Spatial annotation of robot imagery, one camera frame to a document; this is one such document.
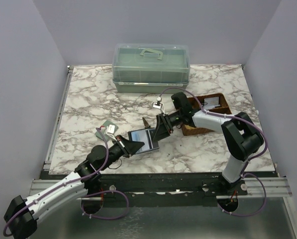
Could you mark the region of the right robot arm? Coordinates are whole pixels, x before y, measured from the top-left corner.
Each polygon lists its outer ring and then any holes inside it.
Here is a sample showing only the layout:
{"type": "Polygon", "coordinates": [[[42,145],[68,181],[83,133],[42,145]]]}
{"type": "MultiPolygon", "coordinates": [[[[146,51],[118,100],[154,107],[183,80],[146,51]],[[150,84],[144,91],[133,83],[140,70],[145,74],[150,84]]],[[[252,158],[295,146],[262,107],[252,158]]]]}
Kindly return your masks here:
{"type": "Polygon", "coordinates": [[[152,104],[161,111],[156,116],[152,141],[169,137],[173,133],[173,128],[180,124],[222,133],[230,157],[221,173],[222,180],[218,183],[218,189],[222,194],[230,195],[236,190],[236,182],[242,178],[249,161],[256,157],[255,153],[265,143],[262,131],[244,112],[227,115],[207,111],[202,105],[194,108],[183,92],[172,95],[171,99],[176,111],[169,115],[163,109],[161,96],[152,104]]]}

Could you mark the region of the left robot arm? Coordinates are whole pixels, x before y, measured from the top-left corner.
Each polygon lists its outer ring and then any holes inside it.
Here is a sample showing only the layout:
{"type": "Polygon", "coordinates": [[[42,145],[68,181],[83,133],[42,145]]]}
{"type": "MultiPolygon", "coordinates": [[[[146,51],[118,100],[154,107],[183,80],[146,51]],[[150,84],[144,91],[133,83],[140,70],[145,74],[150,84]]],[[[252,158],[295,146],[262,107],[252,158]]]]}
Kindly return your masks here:
{"type": "Polygon", "coordinates": [[[5,237],[26,239],[37,229],[38,221],[56,207],[79,197],[93,197],[99,193],[100,171],[121,157],[130,157],[144,146],[144,142],[117,136],[114,144],[96,145],[74,171],[51,187],[23,198],[12,199],[4,215],[5,237]]]}

